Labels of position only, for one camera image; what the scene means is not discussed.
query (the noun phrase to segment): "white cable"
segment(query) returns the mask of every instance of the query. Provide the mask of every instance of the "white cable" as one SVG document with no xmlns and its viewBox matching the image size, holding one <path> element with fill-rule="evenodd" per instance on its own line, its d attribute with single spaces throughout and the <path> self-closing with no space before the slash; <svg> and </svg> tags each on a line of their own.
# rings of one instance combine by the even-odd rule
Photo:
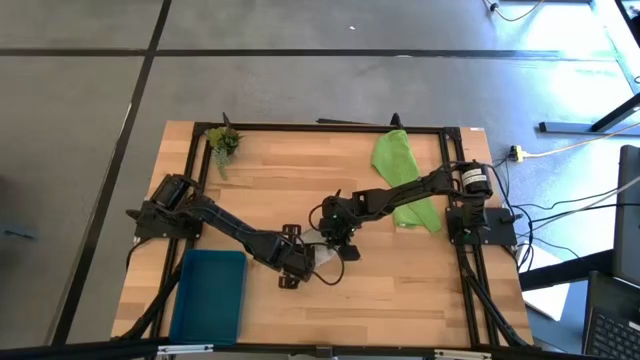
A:
<svg viewBox="0 0 640 360">
<path fill-rule="evenodd" d="M 518 16 L 517 18 L 514 18 L 514 19 L 510 19 L 510 18 L 508 18 L 508 17 L 504 16 L 504 15 L 500 12 L 500 10 L 498 9 L 498 6 L 497 6 L 497 5 L 496 5 L 496 7 L 495 7 L 495 9 L 494 9 L 494 10 L 491 10 L 491 7 L 494 5 L 494 3 L 492 3 L 491 1 L 489 1 L 489 0 L 484 0 L 484 2 L 486 2 L 486 3 L 487 3 L 487 5 L 489 5 L 488 7 L 489 7 L 489 10 L 490 10 L 490 11 L 495 12 L 496 14 L 498 14 L 498 15 L 499 15 L 503 20 L 505 20 L 505 21 L 509 21 L 509 22 L 515 22 L 515 21 L 518 21 L 518 20 L 520 20 L 520 19 L 524 18 L 525 16 L 527 16 L 527 15 L 531 14 L 531 13 L 533 12 L 533 10 L 537 9 L 537 8 L 538 8 L 538 6 L 540 6 L 540 4 L 542 4 L 542 3 L 544 2 L 544 0 L 539 0 L 539 1 L 538 1 L 538 3 L 537 3 L 537 4 L 535 4 L 535 5 L 531 8 L 531 10 L 527 11 L 526 13 L 524 13 L 524 14 L 522 14 L 522 15 Z"/>
<path fill-rule="evenodd" d="M 544 223 L 542 223 L 542 224 L 540 224 L 540 225 L 536 226 L 535 228 L 533 228 L 533 230 L 532 230 L 532 231 L 538 230 L 538 229 L 540 229 L 540 228 L 541 228 L 541 227 L 543 227 L 543 226 L 547 226 L 547 225 L 551 224 L 552 222 L 554 222 L 554 221 L 556 221 L 556 220 L 560 220 L 560 219 L 562 219 L 563 217 L 567 217 L 567 216 L 569 216 L 569 215 L 573 215 L 573 214 L 575 214 L 575 213 L 577 213 L 577 212 L 580 212 L 580 211 L 582 211 L 582 210 L 584 210 L 584 209 L 588 209 L 588 208 L 590 208 L 590 207 L 592 207 L 592 206 L 598 205 L 599 203 L 601 203 L 601 202 L 603 202 L 603 201 L 607 200 L 608 198 L 610 198 L 610 197 L 612 197 L 612 196 L 614 196 L 614 195 L 618 195 L 619 193 L 621 193 L 621 192 L 623 192 L 623 191 L 627 190 L 628 188 L 630 188 L 631 186 L 633 186 L 633 184 L 637 183 L 638 181 L 640 181 L 640 176 L 638 176 L 638 177 L 636 177 L 635 179 L 633 179 L 633 180 L 629 181 L 626 185 L 624 185 L 624 186 L 620 187 L 620 188 L 619 188 L 618 190 L 616 190 L 615 192 L 612 192 L 612 193 L 611 193 L 611 194 L 609 194 L 609 195 L 605 195 L 605 197 L 601 198 L 600 200 L 596 200 L 595 202 L 593 202 L 593 203 L 591 203 L 591 204 L 589 204 L 589 205 L 587 205 L 587 206 L 581 207 L 580 209 L 576 209 L 576 210 L 569 211 L 568 213 L 566 213 L 566 214 L 564 214 L 564 215 L 561 215 L 561 216 L 558 216 L 558 217 L 556 217 L 556 218 L 549 219 L 548 221 L 546 221 L 546 222 L 544 222 Z M 528 235 L 529 235 L 529 231 L 527 231 L 526 233 L 522 234 L 521 236 L 518 236 L 518 239 L 519 239 L 519 238 L 521 238 L 522 236 L 528 236 Z"/>
<path fill-rule="evenodd" d="M 528 157 L 536 158 L 536 157 L 543 157 L 543 156 L 547 156 L 547 155 L 557 154 L 559 152 L 562 152 L 562 151 L 565 151 L 565 150 L 569 150 L 569 149 L 573 149 L 573 148 L 576 148 L 578 146 L 586 145 L 586 144 L 592 143 L 594 141 L 610 138 L 612 136 L 618 135 L 618 134 L 620 134 L 622 132 L 625 132 L 625 131 L 627 131 L 627 130 L 633 128 L 633 127 L 636 127 L 638 125 L 640 125 L 640 123 L 627 126 L 626 128 L 620 129 L 620 130 L 618 130 L 616 132 L 612 132 L 611 134 L 607 134 L 605 136 L 601 136 L 601 137 L 596 138 L 596 139 L 581 141 L 581 142 L 573 144 L 573 145 L 565 146 L 565 147 L 560 148 L 560 149 L 555 149 L 555 150 L 543 152 L 543 153 L 540 153 L 540 154 L 529 154 L 528 152 L 523 150 L 522 151 L 522 157 L 524 157 L 524 158 L 528 158 Z"/>
</svg>

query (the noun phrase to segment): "laptop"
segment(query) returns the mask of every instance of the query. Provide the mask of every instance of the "laptop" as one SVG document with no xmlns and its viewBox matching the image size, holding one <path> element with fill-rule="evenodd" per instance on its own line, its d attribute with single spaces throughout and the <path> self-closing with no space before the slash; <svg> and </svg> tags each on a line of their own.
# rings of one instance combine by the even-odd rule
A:
<svg viewBox="0 0 640 360">
<path fill-rule="evenodd" d="M 640 148 L 620 151 L 618 186 L 640 176 Z M 640 183 L 618 194 L 619 204 L 640 203 Z M 611 275 L 589 273 L 583 353 L 640 360 L 640 207 L 616 211 Z"/>
</svg>

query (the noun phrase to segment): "laptop keyboard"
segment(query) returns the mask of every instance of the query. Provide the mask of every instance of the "laptop keyboard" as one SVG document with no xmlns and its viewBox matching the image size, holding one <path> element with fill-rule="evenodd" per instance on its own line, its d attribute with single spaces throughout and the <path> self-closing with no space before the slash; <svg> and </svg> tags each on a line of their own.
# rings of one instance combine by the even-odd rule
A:
<svg viewBox="0 0 640 360">
<path fill-rule="evenodd" d="M 640 360 L 640 331 L 629 321 L 593 309 L 589 326 L 587 355 L 621 360 Z"/>
</svg>

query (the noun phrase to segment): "wooden tabletop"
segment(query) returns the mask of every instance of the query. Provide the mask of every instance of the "wooden tabletop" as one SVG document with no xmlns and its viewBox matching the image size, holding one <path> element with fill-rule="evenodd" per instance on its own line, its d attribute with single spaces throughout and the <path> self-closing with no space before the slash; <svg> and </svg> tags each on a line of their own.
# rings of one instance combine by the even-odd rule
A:
<svg viewBox="0 0 640 360">
<path fill-rule="evenodd" d="M 193 124 L 167 123 L 149 195 L 165 174 L 183 173 Z M 491 163 L 484 130 L 461 131 L 465 157 Z M 205 194 L 254 228 L 279 230 L 282 224 L 301 224 L 304 232 L 309 228 L 309 210 L 337 189 L 346 196 L 355 190 L 389 187 L 370 161 L 380 134 L 243 131 L 242 135 L 241 146 L 227 167 L 228 180 L 222 180 L 216 167 L 210 166 Z M 409 142 L 422 173 L 442 164 L 437 136 L 412 134 Z M 201 158 L 202 150 L 194 178 Z M 444 227 L 447 199 L 431 199 Z M 500 206 L 497 194 L 488 206 Z M 238 342 L 470 345 L 457 259 L 446 227 L 433 234 L 423 228 L 396 228 L 388 216 L 365 223 L 353 244 L 362 258 L 346 263 L 344 279 L 333 287 L 312 277 L 297 290 L 280 289 L 279 274 L 250 258 Z M 166 248 L 167 240 L 158 239 L 133 254 L 113 325 L 114 336 L 128 330 L 156 295 Z M 209 226 L 205 226 L 196 248 L 243 250 L 238 242 Z M 531 342 L 513 259 L 499 247 L 483 249 L 493 300 L 518 334 Z M 334 259 L 318 272 L 331 281 L 339 275 L 340 264 Z M 173 296 L 165 308 L 162 335 L 168 334 L 172 310 Z M 486 343 L 484 315 L 477 299 L 476 312 L 481 339 Z"/>
</svg>

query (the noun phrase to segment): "wire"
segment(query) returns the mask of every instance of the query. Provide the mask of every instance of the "wire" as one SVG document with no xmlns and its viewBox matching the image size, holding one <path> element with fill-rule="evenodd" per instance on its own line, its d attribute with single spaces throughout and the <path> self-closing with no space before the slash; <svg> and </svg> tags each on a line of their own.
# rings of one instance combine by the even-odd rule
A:
<svg viewBox="0 0 640 360">
<path fill-rule="evenodd" d="M 530 154 L 530 153 L 528 153 L 528 152 L 526 152 L 526 151 L 524 151 L 524 150 L 523 150 L 523 151 L 522 151 L 522 156 L 523 156 L 524 158 L 540 158 L 540 157 L 547 156 L 547 155 L 557 154 L 557 153 L 559 153 L 559 152 L 562 152 L 562 151 L 565 151 L 565 150 L 569 150 L 569 149 L 573 149 L 573 148 L 576 148 L 576 147 L 578 147 L 578 146 L 582 146 L 582 145 L 590 144 L 590 143 L 592 143 L 592 142 L 594 142 L 594 141 L 598 141 L 598 140 L 603 140 L 603 139 L 610 138 L 610 137 L 612 137 L 612 136 L 615 136 L 615 135 L 618 135 L 618 134 L 620 134 L 620 133 L 622 133 L 622 132 L 625 132 L 625 131 L 627 131 L 627 130 L 629 130 L 629 129 L 631 129 L 631 128 L 634 128 L 634 127 L 636 127 L 636 126 L 638 126 L 638 125 L 640 125 L 640 122 L 639 122 L 639 123 L 637 123 L 637 124 L 633 124 L 633 125 L 627 126 L 626 128 L 620 129 L 620 130 L 618 130 L 618 131 L 612 132 L 611 134 L 607 134 L 607 135 L 605 135 L 605 136 L 601 136 L 601 137 L 599 137 L 599 138 L 595 138 L 595 139 L 591 139 L 591 140 L 581 141 L 581 142 L 576 143 L 576 144 L 573 144 L 573 145 L 565 146 L 565 147 L 562 147 L 562 148 L 559 148 L 559 149 L 555 149 L 555 150 L 551 150 L 551 151 L 547 151 L 547 152 L 543 152 L 543 153 L 539 153 L 539 154 Z"/>
<path fill-rule="evenodd" d="M 140 247 L 142 244 L 146 243 L 147 241 L 149 241 L 150 239 L 140 239 L 140 241 L 138 241 L 137 244 L 133 245 L 133 247 L 129 250 L 129 253 L 127 254 L 127 263 L 126 263 L 126 270 L 129 270 L 129 263 L 131 262 L 131 255 L 133 255 L 133 252 Z"/>
<path fill-rule="evenodd" d="M 565 212 L 561 212 L 559 214 L 548 216 L 546 218 L 535 219 L 535 220 L 533 220 L 533 222 L 540 222 L 540 221 L 545 221 L 545 220 L 549 220 L 549 219 L 554 219 L 556 217 L 563 217 L 565 215 L 570 215 L 570 214 L 577 213 L 577 212 L 582 212 L 582 211 L 598 210 L 598 209 L 603 209 L 603 208 L 608 208 L 608 207 L 623 207 L 623 206 L 640 206 L 640 203 L 617 203 L 617 204 L 592 206 L 592 207 L 586 208 L 586 209 L 565 211 Z"/>
<path fill-rule="evenodd" d="M 531 269 L 531 264 L 533 264 L 533 256 L 535 255 L 533 250 L 533 221 L 531 220 L 531 216 L 529 216 L 529 213 L 526 210 L 524 210 L 519 206 L 514 206 L 514 207 L 522 211 L 524 216 L 527 217 L 527 220 L 528 220 L 527 226 L 529 226 L 529 241 L 526 244 L 523 244 L 523 245 L 528 245 L 528 248 L 525 251 L 524 255 L 522 256 L 522 260 L 520 261 L 520 264 L 518 264 L 518 271 L 520 271 L 520 268 L 522 267 L 522 265 L 524 265 L 527 262 L 527 259 L 529 258 L 529 254 L 531 254 L 531 262 L 529 263 L 529 269 Z"/>
<path fill-rule="evenodd" d="M 575 251 L 571 250 L 571 249 L 570 249 L 570 248 L 568 248 L 568 247 L 560 246 L 560 245 L 556 245 L 556 244 L 552 244 L 552 243 L 550 243 L 550 242 L 548 242 L 548 241 L 544 241 L 544 240 L 542 240 L 542 239 L 540 239 L 540 238 L 538 238 L 538 237 L 534 237 L 534 238 L 533 238 L 533 240 L 540 241 L 541 243 L 546 244 L 546 245 L 551 246 L 551 247 L 554 247 L 554 248 L 556 248 L 556 249 L 566 250 L 566 251 L 570 252 L 571 254 L 573 254 L 573 256 L 575 256 L 575 257 L 576 257 L 576 259 L 580 259 L 580 260 L 582 260 L 583 262 L 585 262 L 585 263 L 586 263 L 586 261 L 585 261 L 585 260 L 584 260 L 580 255 L 576 254 L 576 252 L 575 252 Z"/>
<path fill-rule="evenodd" d="M 314 207 L 313 209 L 311 209 L 311 211 L 309 211 L 309 226 L 311 226 L 311 228 L 317 232 L 320 232 L 320 229 L 318 229 L 315 225 L 313 225 L 313 220 L 311 220 L 311 216 L 313 216 L 313 213 L 321 207 L 322 207 L 322 204 Z"/>
<path fill-rule="evenodd" d="M 502 186 L 502 180 L 500 180 L 500 176 L 498 175 L 498 171 L 496 170 L 496 168 L 493 165 L 488 165 L 487 166 L 489 168 L 491 168 L 491 171 L 493 171 L 493 175 L 496 176 L 496 179 L 498 180 L 498 185 L 500 186 L 500 192 L 502 192 L 502 195 L 504 196 L 504 201 L 507 203 L 507 207 L 509 208 L 509 211 L 511 211 L 511 215 L 513 215 L 513 207 L 511 206 L 511 203 L 509 202 L 509 196 L 508 193 L 504 190 L 504 187 Z"/>
<path fill-rule="evenodd" d="M 540 1 L 538 1 L 538 3 L 537 3 L 537 4 L 535 4 L 535 5 L 531 8 L 531 10 L 529 10 L 529 11 L 527 11 L 526 13 L 524 13 L 524 14 L 522 14 L 522 15 L 518 16 L 517 18 L 513 18 L 513 19 L 508 18 L 508 17 L 505 17 L 505 16 L 500 12 L 500 10 L 498 10 L 498 4 L 497 4 L 497 3 L 492 3 L 492 2 L 491 2 L 491 1 L 489 1 L 489 0 L 484 0 L 484 2 L 486 2 L 486 3 L 487 3 L 487 5 L 489 5 L 489 10 L 491 10 L 491 11 L 495 12 L 496 14 L 498 14 L 498 15 L 499 15 L 503 20 L 505 20 L 505 21 L 509 21 L 509 22 L 515 22 L 515 21 L 518 21 L 518 20 L 520 20 L 520 19 L 524 18 L 525 16 L 527 16 L 527 15 L 531 14 L 535 9 L 537 9 L 537 8 L 538 8 L 538 6 L 540 6 L 540 4 L 542 4 L 542 3 L 544 2 L 544 0 L 540 0 Z"/>
<path fill-rule="evenodd" d="M 458 179 L 452 179 L 452 180 L 453 180 L 453 183 L 457 185 L 457 186 L 454 186 L 453 188 L 456 191 L 462 191 L 461 190 L 462 189 L 462 184 L 460 183 L 460 180 L 458 180 Z"/>
<path fill-rule="evenodd" d="M 591 195 L 591 196 L 583 197 L 583 198 L 580 198 L 580 199 L 558 201 L 558 202 L 553 203 L 553 205 L 551 205 L 550 207 L 540 206 L 540 205 L 537 205 L 537 204 L 518 204 L 518 205 L 514 205 L 514 206 L 533 206 L 533 207 L 537 207 L 538 209 L 542 209 L 542 210 L 553 210 L 554 207 L 556 207 L 557 205 L 560 205 L 560 204 L 569 204 L 569 203 L 572 203 L 572 202 L 589 200 L 589 199 L 593 199 L 593 198 L 596 198 L 596 197 L 607 195 L 607 194 L 609 194 L 611 192 L 614 192 L 616 190 L 617 189 L 611 189 L 611 190 L 603 192 L 601 194 Z"/>
<path fill-rule="evenodd" d="M 511 181 L 509 181 L 509 162 L 508 161 L 506 161 L 504 163 L 504 168 L 505 168 L 505 170 L 507 172 L 507 176 L 505 177 L 504 182 L 506 183 L 505 187 L 507 188 L 507 198 L 508 198 L 509 197 L 509 190 L 511 188 Z"/>
<path fill-rule="evenodd" d="M 598 205 L 599 203 L 601 203 L 601 202 L 603 202 L 603 201 L 607 200 L 608 198 L 610 198 L 610 197 L 612 197 L 612 196 L 614 196 L 614 195 L 617 195 L 617 194 L 619 194 L 619 193 L 621 193 L 621 192 L 623 192 L 623 191 L 627 190 L 629 187 L 633 186 L 633 184 L 637 183 L 638 181 L 640 181 L 640 176 L 638 176 L 638 177 L 636 177 L 635 179 L 633 179 L 633 180 L 629 181 L 627 184 L 625 184 L 624 186 L 622 186 L 622 187 L 618 188 L 616 191 L 612 192 L 611 194 L 606 195 L 605 197 L 601 198 L 600 200 L 597 200 L 597 201 L 595 201 L 595 202 L 593 202 L 593 203 L 591 203 L 591 204 L 589 204 L 589 205 L 587 205 L 587 206 L 583 206 L 583 207 L 581 207 L 580 209 L 576 209 L 576 210 L 572 210 L 572 211 L 567 211 L 567 212 L 564 212 L 564 213 L 561 213 L 561 214 L 556 214 L 556 215 L 554 215 L 554 216 L 550 216 L 550 217 L 548 218 L 549 220 L 548 220 L 547 222 L 542 223 L 541 225 L 536 226 L 535 228 L 531 229 L 530 231 L 538 230 L 538 229 L 540 229 L 540 228 L 542 228 L 542 227 L 544 227 L 544 226 L 547 226 L 547 225 L 551 224 L 551 223 L 552 223 L 552 222 L 554 222 L 554 221 L 557 221 L 557 220 L 562 219 L 563 217 L 569 216 L 569 215 L 571 215 L 571 214 L 575 214 L 575 213 L 577 213 L 577 212 L 583 211 L 584 209 L 588 209 L 588 208 L 591 208 L 591 207 L 593 207 L 593 206 L 595 206 L 595 205 Z"/>
<path fill-rule="evenodd" d="M 313 275 L 317 277 L 320 281 L 325 283 L 326 285 L 329 285 L 329 286 L 338 285 L 340 281 L 342 281 L 342 278 L 344 277 L 344 259 L 342 258 L 342 255 L 340 255 L 340 251 L 336 250 L 332 245 L 329 245 L 327 243 L 316 242 L 316 243 L 308 243 L 307 245 L 308 246 L 315 246 L 315 245 L 326 246 L 328 249 L 333 250 L 338 255 L 338 259 L 340 259 L 340 265 L 341 265 L 340 276 L 338 276 L 338 278 L 334 282 L 328 282 L 322 276 L 320 276 L 320 274 L 318 274 L 315 271 L 313 272 Z"/>
<path fill-rule="evenodd" d="M 500 159 L 500 160 L 498 160 L 498 161 L 495 161 L 495 162 L 493 163 L 493 166 L 495 166 L 495 167 L 500 167 L 500 165 L 504 164 L 504 162 L 505 162 L 505 161 L 507 161 L 507 159 L 508 159 L 508 157 L 505 157 L 504 159 Z"/>
</svg>

